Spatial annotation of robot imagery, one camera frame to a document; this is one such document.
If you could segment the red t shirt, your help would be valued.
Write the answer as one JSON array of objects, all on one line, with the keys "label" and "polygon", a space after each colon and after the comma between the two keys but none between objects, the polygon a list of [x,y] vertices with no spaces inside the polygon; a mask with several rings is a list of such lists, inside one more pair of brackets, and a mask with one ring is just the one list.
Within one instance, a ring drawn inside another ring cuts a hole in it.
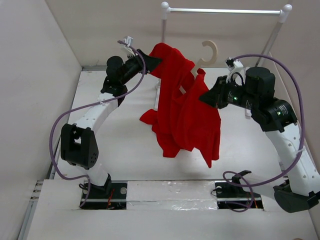
[{"label": "red t shirt", "polygon": [[220,154],[221,118],[217,108],[199,100],[209,90],[206,72],[200,68],[194,76],[195,63],[163,42],[154,46],[150,56],[162,60],[151,72],[160,79],[158,108],[145,112],[140,121],[152,126],[164,157],[198,149],[212,167]]}]

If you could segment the beige wooden hanger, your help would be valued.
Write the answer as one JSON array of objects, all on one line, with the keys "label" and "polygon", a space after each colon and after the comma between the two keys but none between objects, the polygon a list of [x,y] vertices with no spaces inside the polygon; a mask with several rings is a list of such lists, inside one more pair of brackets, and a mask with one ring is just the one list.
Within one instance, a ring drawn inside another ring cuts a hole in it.
[{"label": "beige wooden hanger", "polygon": [[213,65],[217,58],[218,58],[218,47],[215,42],[212,40],[205,40],[202,42],[203,47],[209,47],[212,50],[212,56],[209,60],[205,60],[203,58],[200,58],[193,66],[193,68],[190,68],[187,66],[187,63],[185,63],[182,66],[182,69],[180,70],[181,76],[182,76],[182,82],[179,86],[179,92],[184,95],[187,93],[187,90],[191,88],[191,86],[196,81],[196,78],[198,76],[198,70],[201,67],[209,67]]}]

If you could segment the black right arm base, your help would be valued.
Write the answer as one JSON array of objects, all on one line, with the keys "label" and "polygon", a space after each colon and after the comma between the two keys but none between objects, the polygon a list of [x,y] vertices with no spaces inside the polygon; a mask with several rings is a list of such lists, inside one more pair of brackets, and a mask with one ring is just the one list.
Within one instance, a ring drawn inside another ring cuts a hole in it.
[{"label": "black right arm base", "polygon": [[264,208],[262,198],[250,189],[243,189],[240,185],[249,181],[244,177],[251,174],[249,170],[240,172],[225,171],[222,180],[214,182],[214,188],[210,194],[216,198],[219,209],[228,209],[233,212],[243,213],[249,209]]}]

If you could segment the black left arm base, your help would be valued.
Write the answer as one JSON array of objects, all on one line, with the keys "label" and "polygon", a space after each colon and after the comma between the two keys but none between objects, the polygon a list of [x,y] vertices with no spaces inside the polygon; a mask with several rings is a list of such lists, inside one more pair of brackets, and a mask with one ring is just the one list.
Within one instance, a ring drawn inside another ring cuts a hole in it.
[{"label": "black left arm base", "polygon": [[127,209],[127,191],[128,183],[126,181],[106,182],[105,186],[91,185],[89,195],[88,182],[79,184],[82,190],[80,205],[83,210],[126,210]]}]

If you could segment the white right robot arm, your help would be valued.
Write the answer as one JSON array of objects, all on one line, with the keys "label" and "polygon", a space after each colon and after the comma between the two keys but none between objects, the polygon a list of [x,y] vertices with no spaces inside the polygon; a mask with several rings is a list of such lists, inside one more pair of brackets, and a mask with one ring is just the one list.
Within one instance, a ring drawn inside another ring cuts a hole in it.
[{"label": "white right robot arm", "polygon": [[300,143],[302,128],[291,105],[275,94],[276,77],[265,67],[250,67],[245,81],[237,84],[233,75],[217,78],[212,89],[200,96],[200,101],[222,109],[229,104],[250,110],[251,118],[272,142],[279,156],[282,171],[290,168],[297,156],[297,164],[286,174],[282,184],[272,181],[257,186],[262,177],[244,170],[232,177],[231,191],[242,197],[248,191],[275,200],[288,213],[306,211],[319,203],[320,174],[308,152]]}]

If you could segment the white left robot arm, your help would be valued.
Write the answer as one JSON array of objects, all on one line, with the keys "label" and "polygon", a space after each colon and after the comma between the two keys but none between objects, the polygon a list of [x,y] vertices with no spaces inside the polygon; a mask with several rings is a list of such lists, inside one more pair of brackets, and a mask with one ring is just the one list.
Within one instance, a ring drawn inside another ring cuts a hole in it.
[{"label": "white left robot arm", "polygon": [[98,104],[72,124],[66,123],[61,129],[61,159],[77,167],[82,174],[88,175],[94,185],[94,192],[100,198],[111,194],[111,177],[98,163],[99,149],[96,132],[116,110],[128,92],[126,83],[137,74],[148,74],[162,62],[161,58],[152,57],[140,49],[128,57],[127,61],[119,56],[112,56],[106,62],[106,77],[98,96]]}]

